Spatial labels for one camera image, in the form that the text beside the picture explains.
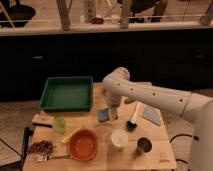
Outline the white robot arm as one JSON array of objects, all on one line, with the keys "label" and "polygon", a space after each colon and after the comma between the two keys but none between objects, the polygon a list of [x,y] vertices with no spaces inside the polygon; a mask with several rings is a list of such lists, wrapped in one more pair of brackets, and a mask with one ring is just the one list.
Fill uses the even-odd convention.
[{"label": "white robot arm", "polygon": [[213,98],[197,93],[130,81],[130,73],[118,67],[102,81],[106,104],[117,109],[126,96],[176,114],[194,126],[188,171],[213,171]]}]

